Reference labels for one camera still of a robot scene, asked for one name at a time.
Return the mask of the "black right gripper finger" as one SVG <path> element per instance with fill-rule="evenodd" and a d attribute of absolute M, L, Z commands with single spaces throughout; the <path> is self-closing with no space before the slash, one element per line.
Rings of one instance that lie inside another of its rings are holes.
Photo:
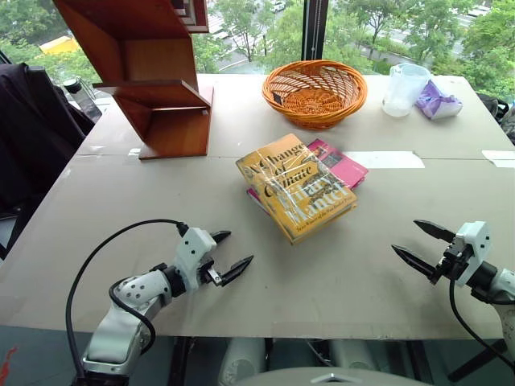
<path fill-rule="evenodd" d="M 392 244 L 391 248 L 408 266 L 420 272 L 428 280 L 433 278 L 436 270 L 434 266 L 423 261 L 406 247 Z"/>
<path fill-rule="evenodd" d="M 434 237 L 437 240 L 443 240 L 447 243 L 451 243 L 455 238 L 454 232 L 429 220 L 414 220 L 414 223 L 426 234 Z"/>

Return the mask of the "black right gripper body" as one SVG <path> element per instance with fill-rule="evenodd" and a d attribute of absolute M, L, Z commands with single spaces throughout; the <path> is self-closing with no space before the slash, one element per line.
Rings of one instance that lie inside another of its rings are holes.
<path fill-rule="evenodd" d="M 435 284 L 441 276 L 449 280 L 458 281 L 472 256 L 472 246 L 467 244 L 463 238 L 455 237 L 443 252 L 443 257 L 435 266 L 431 275 L 431 283 Z"/>

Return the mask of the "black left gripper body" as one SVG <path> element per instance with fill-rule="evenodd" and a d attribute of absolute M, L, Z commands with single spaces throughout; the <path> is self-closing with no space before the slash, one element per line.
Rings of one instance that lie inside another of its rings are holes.
<path fill-rule="evenodd" d="M 221 275 L 213 268 L 214 260 L 212 258 L 202 258 L 196 270 L 196 278 L 199 285 L 213 283 L 216 286 L 222 286 L 223 281 Z"/>

